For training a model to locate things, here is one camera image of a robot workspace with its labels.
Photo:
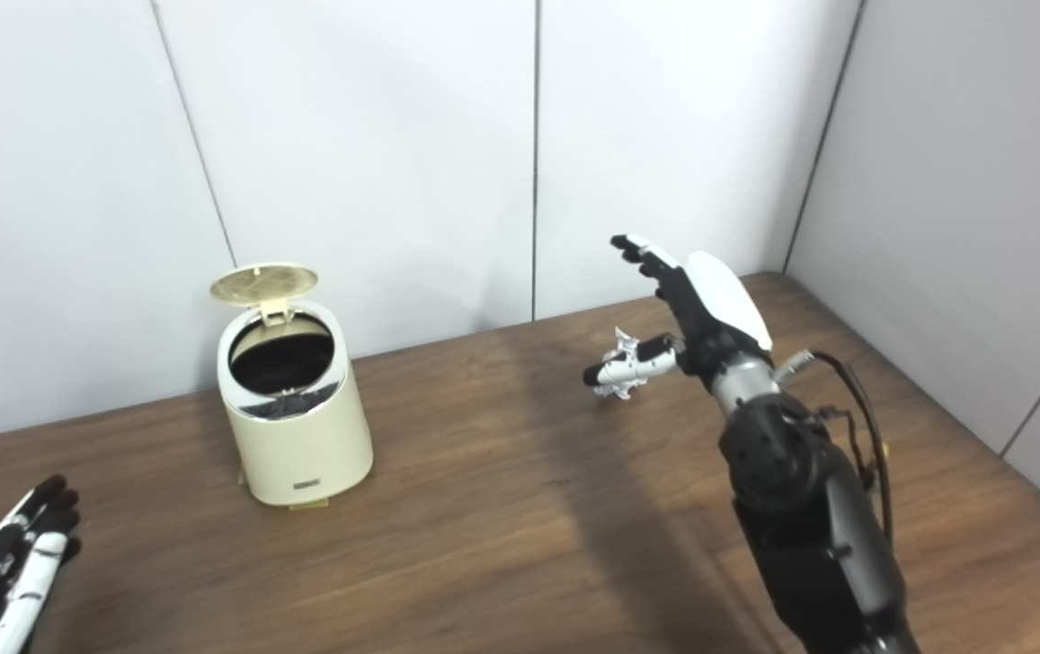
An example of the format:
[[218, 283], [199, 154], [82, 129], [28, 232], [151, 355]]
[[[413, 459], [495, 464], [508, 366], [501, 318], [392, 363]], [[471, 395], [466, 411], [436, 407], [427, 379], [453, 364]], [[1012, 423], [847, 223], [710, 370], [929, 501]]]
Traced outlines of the white and black left hand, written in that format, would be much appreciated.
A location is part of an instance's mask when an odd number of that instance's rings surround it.
[[81, 551], [78, 502], [55, 473], [0, 520], [0, 653], [30, 651], [57, 575]]

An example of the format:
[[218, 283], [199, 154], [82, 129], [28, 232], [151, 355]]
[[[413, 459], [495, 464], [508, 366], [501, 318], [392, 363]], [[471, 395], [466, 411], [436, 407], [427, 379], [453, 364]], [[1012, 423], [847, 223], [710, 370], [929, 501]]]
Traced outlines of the white and black right hand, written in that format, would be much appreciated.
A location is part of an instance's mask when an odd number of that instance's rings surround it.
[[736, 360], [772, 365], [773, 341], [760, 310], [742, 280], [710, 253], [685, 261], [635, 234], [610, 237], [624, 261], [657, 283], [654, 294], [676, 319], [678, 334], [636, 340], [618, 334], [618, 348], [583, 370], [586, 386], [599, 394], [621, 394], [666, 372], [712, 382]]

